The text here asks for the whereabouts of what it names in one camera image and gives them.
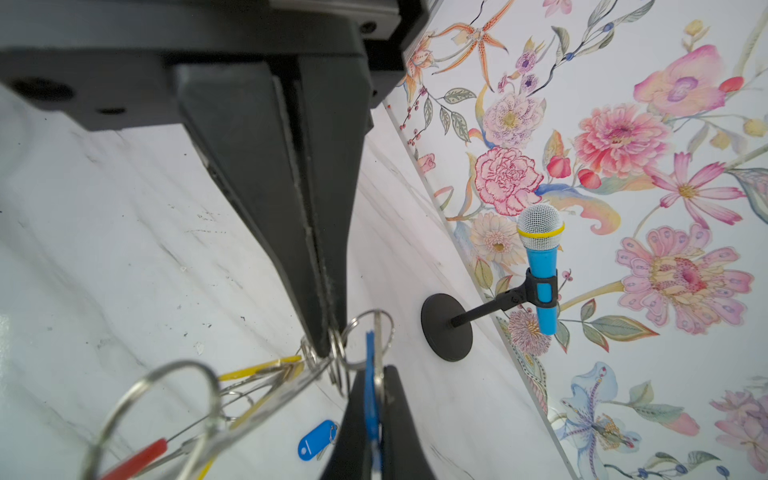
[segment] floral wallpaper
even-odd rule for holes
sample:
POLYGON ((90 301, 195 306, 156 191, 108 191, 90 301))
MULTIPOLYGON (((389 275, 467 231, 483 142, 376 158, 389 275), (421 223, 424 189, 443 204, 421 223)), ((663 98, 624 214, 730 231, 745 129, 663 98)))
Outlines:
POLYGON ((768 478, 768 4, 445 0, 387 108, 576 474, 768 478))

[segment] screw hole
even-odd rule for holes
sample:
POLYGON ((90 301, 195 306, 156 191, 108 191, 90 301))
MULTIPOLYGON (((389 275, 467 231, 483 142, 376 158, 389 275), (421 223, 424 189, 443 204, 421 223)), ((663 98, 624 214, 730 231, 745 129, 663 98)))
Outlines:
POLYGON ((125 113, 125 108, 97 108, 96 111, 102 115, 120 115, 125 113))
POLYGON ((371 34, 376 31, 376 22, 366 22, 360 25, 360 33, 363 35, 371 34))
POLYGON ((38 101, 67 101, 74 98, 69 85, 40 77, 26 77, 14 80, 11 88, 24 98, 38 101))

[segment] microphone stand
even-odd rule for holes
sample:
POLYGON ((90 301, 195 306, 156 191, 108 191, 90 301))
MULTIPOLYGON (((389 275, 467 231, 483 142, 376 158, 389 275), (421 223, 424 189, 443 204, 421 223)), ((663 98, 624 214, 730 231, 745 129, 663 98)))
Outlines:
POLYGON ((522 285, 500 293, 493 300, 469 310, 464 310, 457 299, 445 293, 436 293, 422 305, 422 330, 432 350, 444 360, 458 362, 472 349, 472 326, 469 323, 497 310, 529 302, 541 308, 555 308, 558 305, 558 276, 536 278, 529 268, 522 285), (551 302, 542 302, 538 297, 539 287, 549 286, 551 302))

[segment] white marble surface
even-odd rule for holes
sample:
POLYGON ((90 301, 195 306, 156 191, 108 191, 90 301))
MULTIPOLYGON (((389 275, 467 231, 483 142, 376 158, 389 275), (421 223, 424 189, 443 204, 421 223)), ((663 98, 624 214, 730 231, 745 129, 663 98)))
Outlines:
MULTIPOLYGON (((475 324, 461 362, 424 340, 428 295, 467 307, 479 298, 386 112, 374 120, 349 239, 349 315, 394 316, 385 361, 399 368, 435 474, 568 478, 490 319, 475 324)), ((296 351, 302 330, 271 262, 181 126, 88 133, 0 91, 0 149, 0 477, 77 478, 110 408, 163 363, 225 372, 296 351)), ((198 417, 201 388, 189 375, 152 392, 108 462, 198 417)), ((343 408, 323 378, 208 478, 317 478, 325 462, 300 461, 296 445, 343 408)))

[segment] blue microphone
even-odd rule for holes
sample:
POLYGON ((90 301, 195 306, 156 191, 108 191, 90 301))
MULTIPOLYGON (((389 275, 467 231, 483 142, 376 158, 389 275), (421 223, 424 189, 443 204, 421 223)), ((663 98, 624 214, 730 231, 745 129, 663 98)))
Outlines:
MULTIPOLYGON (((518 217, 518 233, 528 251, 531 275, 537 279, 557 276, 558 247, 565 224, 560 212, 549 204, 535 204, 518 217)), ((537 294, 543 303, 551 302, 552 289, 546 283, 537 284, 537 294)), ((558 309, 536 307, 541 333, 554 335, 558 331, 558 309)))

